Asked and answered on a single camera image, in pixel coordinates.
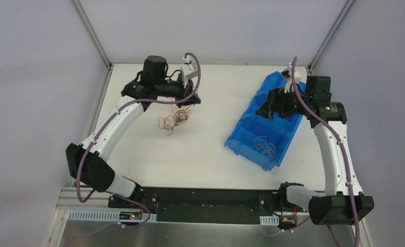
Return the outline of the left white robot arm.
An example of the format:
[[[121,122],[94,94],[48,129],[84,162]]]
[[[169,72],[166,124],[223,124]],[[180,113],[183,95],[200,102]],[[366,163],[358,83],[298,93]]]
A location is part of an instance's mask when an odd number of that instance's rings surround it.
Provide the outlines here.
[[[97,192],[120,195],[128,208],[140,204],[140,185],[118,175],[107,161],[123,134],[152,103],[175,104],[177,107],[200,104],[197,90],[201,66],[190,52],[173,80],[167,74],[169,65],[164,57],[149,55],[135,78],[127,83],[107,119],[80,144],[71,143],[65,153],[69,173],[76,180]]]

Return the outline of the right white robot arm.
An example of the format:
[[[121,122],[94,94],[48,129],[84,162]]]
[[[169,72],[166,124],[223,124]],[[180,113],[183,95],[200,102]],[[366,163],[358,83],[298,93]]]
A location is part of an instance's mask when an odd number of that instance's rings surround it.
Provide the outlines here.
[[[278,208],[288,211],[295,205],[305,209],[315,225],[354,225],[375,207],[357,180],[347,142],[344,105],[331,101],[331,78],[309,76],[304,91],[291,85],[270,89],[256,111],[266,119],[303,115],[320,146],[325,189],[321,195],[300,183],[283,183],[276,197]]]

